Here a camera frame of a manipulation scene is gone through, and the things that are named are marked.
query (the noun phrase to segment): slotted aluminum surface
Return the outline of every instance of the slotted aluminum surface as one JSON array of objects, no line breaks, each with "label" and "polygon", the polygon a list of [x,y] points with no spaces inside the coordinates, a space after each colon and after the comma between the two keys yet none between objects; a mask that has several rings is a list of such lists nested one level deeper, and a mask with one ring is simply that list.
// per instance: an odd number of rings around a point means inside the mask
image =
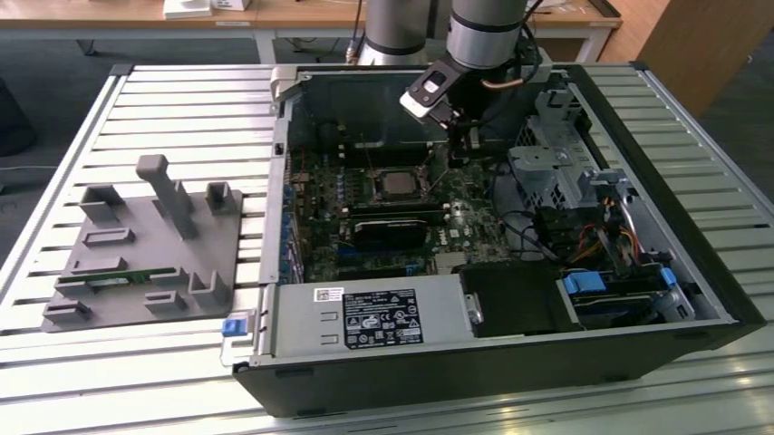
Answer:
[{"label": "slotted aluminum surface", "polygon": [[[679,107],[646,73],[623,65],[587,70],[773,319],[769,203],[690,119],[678,116]],[[110,79],[0,273],[7,285],[0,287],[7,290],[0,305],[0,433],[597,435],[771,429],[773,326],[633,382],[299,420],[266,415],[231,380],[219,359],[219,320],[40,333],[43,307],[84,218],[72,204],[90,183],[114,182],[122,195],[147,195],[134,174],[144,153],[167,154],[171,177],[184,181],[187,191],[202,191],[210,179],[227,179],[247,193],[236,308],[255,304],[272,140],[267,77],[260,65],[219,65],[136,67],[128,80]],[[614,160],[610,144],[601,135],[597,139]]]}]

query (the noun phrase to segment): power supply label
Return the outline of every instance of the power supply label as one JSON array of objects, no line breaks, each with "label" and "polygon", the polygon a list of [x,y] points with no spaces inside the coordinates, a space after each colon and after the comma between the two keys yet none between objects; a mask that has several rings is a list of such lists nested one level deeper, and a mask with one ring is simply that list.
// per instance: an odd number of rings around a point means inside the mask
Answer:
[{"label": "power supply label", "polygon": [[343,336],[350,349],[423,343],[414,289],[343,295]]}]

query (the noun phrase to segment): black cable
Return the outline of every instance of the black cable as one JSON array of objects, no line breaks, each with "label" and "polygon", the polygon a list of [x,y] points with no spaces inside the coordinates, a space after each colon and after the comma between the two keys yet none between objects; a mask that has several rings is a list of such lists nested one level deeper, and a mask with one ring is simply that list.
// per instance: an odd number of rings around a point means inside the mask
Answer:
[{"label": "black cable", "polygon": [[541,7],[542,4],[543,4],[543,0],[537,0],[537,2],[533,5],[533,7],[527,10],[527,13],[523,15],[522,25],[527,24],[527,21],[530,21],[530,17],[533,16],[533,14],[537,11],[537,8]]},{"label": "black cable", "polygon": [[330,50],[326,54],[323,54],[322,56],[318,56],[315,58],[316,63],[320,63],[320,61],[323,60],[324,57],[328,57],[331,53],[334,53],[334,50],[336,50],[336,45],[339,45],[339,41],[342,38],[336,38],[336,41],[334,41],[334,45],[330,47]]},{"label": "black cable", "polygon": [[360,53],[363,52],[363,44],[366,43],[366,32],[360,34],[360,40],[358,41],[358,46],[355,48],[355,55],[360,57]]},{"label": "black cable", "polygon": [[292,41],[291,38],[282,38],[282,39],[284,39],[286,43],[292,45],[292,48],[295,48],[299,52],[306,52],[306,49],[300,45],[296,45],[296,43]]},{"label": "black cable", "polygon": [[[533,62],[533,70],[530,70],[526,77],[523,78],[523,82],[529,83],[537,76],[537,72],[539,71],[539,68],[541,68],[541,63],[543,62],[543,56],[541,56],[539,48],[537,45],[535,35],[533,34],[533,31],[530,30],[530,26],[529,25],[523,26],[522,31],[526,33],[527,40],[530,41],[530,44],[533,45],[533,49],[535,51],[535,61]],[[475,127],[482,127],[487,123],[490,123],[499,116],[499,114],[506,110],[506,107],[509,107],[509,104],[513,100],[513,97],[517,95],[518,89],[519,88],[513,88],[509,90],[509,93],[510,93],[509,96],[502,97],[499,99],[499,104],[493,110],[490,110],[489,116],[481,118],[478,121],[474,121],[474,122],[462,122],[460,124],[458,124],[458,127],[471,129]]]},{"label": "black cable", "polygon": [[352,29],[352,39],[351,41],[355,42],[356,38],[358,38],[358,26],[360,25],[360,11],[363,10],[363,0],[358,1],[358,14],[355,15],[355,26]]},{"label": "black cable", "polygon": [[531,211],[527,211],[527,210],[511,210],[511,211],[507,211],[506,213],[503,213],[503,217],[506,217],[507,215],[522,215],[526,218],[535,217],[535,213],[533,213]]},{"label": "black cable", "polygon": [[525,234],[527,234],[527,231],[529,231],[530,229],[535,229],[535,226],[534,226],[534,225],[531,225],[531,226],[529,226],[527,228],[525,228],[525,229],[523,229],[523,233],[525,233]]},{"label": "black cable", "polygon": [[497,219],[503,223],[503,225],[506,226],[506,228],[513,231],[515,233],[517,236],[519,236],[522,238],[522,240],[526,240],[527,242],[530,242],[530,244],[537,247],[541,252],[543,253],[543,255],[546,256],[546,258],[549,260],[551,260],[554,263],[559,263],[559,264],[566,264],[566,262],[559,258],[559,256],[557,254],[554,254],[551,252],[551,250],[541,243],[538,242],[534,238],[529,237],[523,231],[521,231],[514,225],[511,225],[509,223],[509,221],[506,219],[503,219],[503,215],[499,214],[499,210],[497,209],[497,202],[495,202],[495,194],[497,194],[497,189],[495,189],[495,185],[497,185],[497,176],[495,179],[493,181],[493,211],[495,212],[495,217]]}]

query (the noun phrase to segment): desk leg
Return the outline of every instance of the desk leg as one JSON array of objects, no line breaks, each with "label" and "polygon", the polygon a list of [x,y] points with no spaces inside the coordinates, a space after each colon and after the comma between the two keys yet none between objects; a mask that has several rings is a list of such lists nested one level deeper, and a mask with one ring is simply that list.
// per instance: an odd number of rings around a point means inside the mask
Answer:
[{"label": "desk leg", "polygon": [[78,43],[78,46],[82,47],[82,53],[84,56],[94,56],[98,54],[98,50],[95,50],[94,39],[76,39],[75,42]]},{"label": "desk leg", "polygon": [[581,52],[578,53],[577,62],[595,62],[601,58],[602,49],[607,43],[613,29],[610,27],[599,27],[591,30],[591,35],[583,41]]},{"label": "desk leg", "polygon": [[275,55],[275,36],[274,30],[256,30],[252,32],[255,46],[258,47],[258,57],[260,58],[262,63],[278,63],[278,57]]}]

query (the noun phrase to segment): blue latch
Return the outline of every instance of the blue latch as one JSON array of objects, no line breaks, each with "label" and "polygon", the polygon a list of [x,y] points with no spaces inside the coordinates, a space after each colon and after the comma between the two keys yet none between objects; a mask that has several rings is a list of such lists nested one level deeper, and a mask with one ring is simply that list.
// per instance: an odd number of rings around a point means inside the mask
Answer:
[{"label": "blue latch", "polygon": [[662,278],[665,279],[667,287],[671,287],[678,283],[675,273],[673,272],[673,269],[670,269],[669,267],[662,267]]},{"label": "blue latch", "polygon": [[224,337],[247,335],[247,319],[226,319],[220,332]]},{"label": "blue latch", "polygon": [[562,279],[567,294],[603,292],[607,290],[599,272],[573,272]]}]

